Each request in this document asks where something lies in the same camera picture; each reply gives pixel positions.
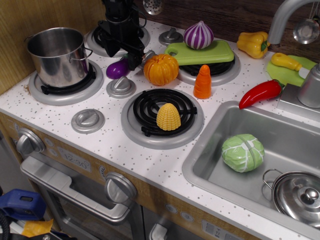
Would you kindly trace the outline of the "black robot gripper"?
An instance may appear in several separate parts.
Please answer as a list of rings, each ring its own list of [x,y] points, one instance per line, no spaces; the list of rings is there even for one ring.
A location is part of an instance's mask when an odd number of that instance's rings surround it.
[[[139,38],[139,10],[132,0],[103,0],[105,20],[98,22],[102,46],[109,57],[123,49],[128,52],[128,68],[135,70],[144,56],[144,48]]]

